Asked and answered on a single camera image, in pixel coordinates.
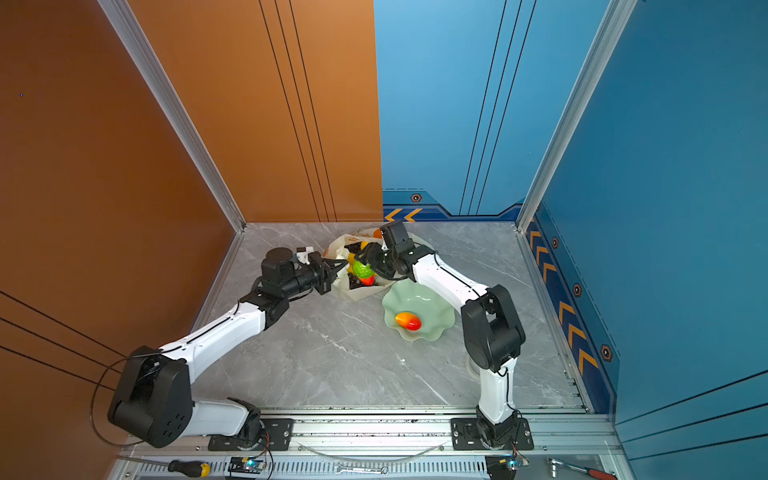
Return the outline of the cream plastic bag orange print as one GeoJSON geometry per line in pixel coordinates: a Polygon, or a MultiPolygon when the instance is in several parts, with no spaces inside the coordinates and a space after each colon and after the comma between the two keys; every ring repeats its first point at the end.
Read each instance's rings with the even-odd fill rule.
{"type": "Polygon", "coordinates": [[[332,283],[331,293],[343,300],[358,302],[375,294],[386,293],[393,285],[408,285],[412,290],[424,294],[436,292],[424,285],[405,280],[387,280],[376,274],[369,266],[364,266],[357,259],[357,254],[368,244],[384,246],[382,234],[378,229],[363,229],[352,234],[344,234],[331,242],[324,253],[326,259],[346,260],[347,264],[337,274],[332,283]]]}

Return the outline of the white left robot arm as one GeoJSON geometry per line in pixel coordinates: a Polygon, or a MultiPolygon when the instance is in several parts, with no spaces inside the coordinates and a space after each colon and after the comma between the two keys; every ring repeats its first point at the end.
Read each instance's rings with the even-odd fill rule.
{"type": "Polygon", "coordinates": [[[259,408],[235,398],[196,399],[193,384],[235,347],[273,326],[293,301],[311,292],[328,293],[347,265],[313,250],[270,250],[249,293],[219,319],[127,358],[108,421],[155,448],[192,436],[219,436],[240,449],[254,447],[264,430],[259,408]]]}

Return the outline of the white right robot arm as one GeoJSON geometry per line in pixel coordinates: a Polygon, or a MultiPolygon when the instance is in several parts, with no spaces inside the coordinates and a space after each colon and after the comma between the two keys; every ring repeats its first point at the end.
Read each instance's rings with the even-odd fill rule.
{"type": "Polygon", "coordinates": [[[383,242],[356,259],[387,280],[409,279],[433,290],[460,315],[465,349],[479,368],[476,425],[489,449],[531,451],[532,432],[514,405],[513,377],[526,334],[509,291],[485,286],[455,270],[432,248],[414,241],[400,221],[381,227],[383,242]]]}

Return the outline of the small red fruit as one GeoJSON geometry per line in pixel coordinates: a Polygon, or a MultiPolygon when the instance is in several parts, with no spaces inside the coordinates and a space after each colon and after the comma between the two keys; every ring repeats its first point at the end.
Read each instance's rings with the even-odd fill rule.
{"type": "Polygon", "coordinates": [[[417,315],[407,311],[397,313],[395,315],[395,322],[401,328],[411,332],[419,331],[422,328],[421,319],[417,315]]]}

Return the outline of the light green fruit plate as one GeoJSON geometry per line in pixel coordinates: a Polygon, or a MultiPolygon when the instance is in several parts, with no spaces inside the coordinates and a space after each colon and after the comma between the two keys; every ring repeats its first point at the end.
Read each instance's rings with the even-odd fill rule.
{"type": "Polygon", "coordinates": [[[454,327],[454,308],[437,293],[426,294],[412,290],[408,285],[393,285],[382,299],[384,322],[387,327],[395,330],[403,340],[436,341],[446,330],[454,327]],[[395,315],[400,312],[411,312],[422,321],[419,331],[407,331],[395,322],[395,315]]]}

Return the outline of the green circuit board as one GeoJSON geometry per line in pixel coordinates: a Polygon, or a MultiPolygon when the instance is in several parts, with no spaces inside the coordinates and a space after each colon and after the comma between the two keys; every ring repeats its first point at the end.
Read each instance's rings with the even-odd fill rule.
{"type": "Polygon", "coordinates": [[[229,460],[227,473],[230,476],[255,478],[262,475],[267,469],[267,462],[263,457],[233,456],[229,460]]]}

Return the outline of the small circuit board right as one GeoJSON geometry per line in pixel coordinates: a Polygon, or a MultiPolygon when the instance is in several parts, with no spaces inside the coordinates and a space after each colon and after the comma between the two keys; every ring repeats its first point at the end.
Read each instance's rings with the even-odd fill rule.
{"type": "Polygon", "coordinates": [[[521,468],[525,466],[525,462],[512,457],[503,457],[499,461],[499,466],[502,467],[505,471],[509,472],[512,477],[516,475],[516,472],[521,468]]]}

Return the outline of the yellow handled screwdriver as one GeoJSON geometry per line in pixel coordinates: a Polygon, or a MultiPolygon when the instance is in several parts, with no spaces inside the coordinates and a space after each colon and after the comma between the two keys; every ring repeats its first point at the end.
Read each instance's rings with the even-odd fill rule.
{"type": "Polygon", "coordinates": [[[167,469],[169,472],[180,473],[189,478],[203,478],[211,473],[211,466],[199,460],[173,460],[168,464],[167,469]]]}

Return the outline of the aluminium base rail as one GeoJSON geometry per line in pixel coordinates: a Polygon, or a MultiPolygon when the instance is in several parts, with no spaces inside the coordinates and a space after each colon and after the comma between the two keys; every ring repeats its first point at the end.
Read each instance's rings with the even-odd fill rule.
{"type": "Polygon", "coordinates": [[[531,451],[491,450],[472,432],[471,408],[299,408],[266,410],[267,431],[250,450],[205,437],[182,438],[163,449],[140,445],[119,453],[113,479],[174,479],[168,463],[199,460],[212,479],[553,479],[547,458],[631,479],[617,434],[604,415],[582,409],[524,408],[531,451]],[[263,457],[255,478],[227,473],[233,456],[263,457]],[[503,457],[525,462],[514,477],[503,457]]]}

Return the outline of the red handled tool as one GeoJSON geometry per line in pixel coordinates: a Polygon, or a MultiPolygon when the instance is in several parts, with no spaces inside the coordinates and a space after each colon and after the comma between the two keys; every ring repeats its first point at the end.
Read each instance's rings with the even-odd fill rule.
{"type": "Polygon", "coordinates": [[[560,470],[570,470],[570,471],[573,471],[573,472],[578,472],[578,473],[580,473],[582,475],[588,476],[588,477],[593,478],[593,479],[598,479],[598,480],[617,480],[617,477],[614,474],[605,472],[603,470],[595,469],[595,468],[575,465],[575,464],[572,464],[572,463],[565,462],[565,461],[563,461],[561,459],[557,459],[557,458],[553,458],[553,457],[548,457],[546,462],[547,462],[547,465],[549,467],[550,476],[553,479],[558,477],[558,473],[559,473],[560,470]]]}

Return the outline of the aluminium corner post right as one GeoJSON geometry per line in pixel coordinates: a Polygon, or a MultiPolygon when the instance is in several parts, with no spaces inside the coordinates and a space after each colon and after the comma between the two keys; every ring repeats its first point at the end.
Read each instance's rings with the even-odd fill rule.
{"type": "Polygon", "coordinates": [[[533,220],[636,5],[637,0],[608,3],[515,221],[519,233],[525,233],[533,220]]]}

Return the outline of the aluminium corner post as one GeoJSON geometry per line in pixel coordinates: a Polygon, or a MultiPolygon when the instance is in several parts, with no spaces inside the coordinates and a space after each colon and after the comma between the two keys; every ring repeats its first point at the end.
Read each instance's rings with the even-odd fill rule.
{"type": "Polygon", "coordinates": [[[98,4],[229,224],[236,233],[243,233],[244,215],[130,4],[125,0],[99,0],[98,4]]]}
{"type": "Polygon", "coordinates": [[[525,233],[533,220],[636,5],[637,0],[608,3],[515,221],[519,233],[525,233]]]}

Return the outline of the aluminium corner post left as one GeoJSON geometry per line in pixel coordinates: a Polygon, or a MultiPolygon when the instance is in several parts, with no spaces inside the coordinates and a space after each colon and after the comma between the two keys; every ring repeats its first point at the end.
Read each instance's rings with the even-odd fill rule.
{"type": "Polygon", "coordinates": [[[243,233],[244,215],[130,4],[125,0],[99,0],[98,4],[229,224],[236,233],[243,233]]]}

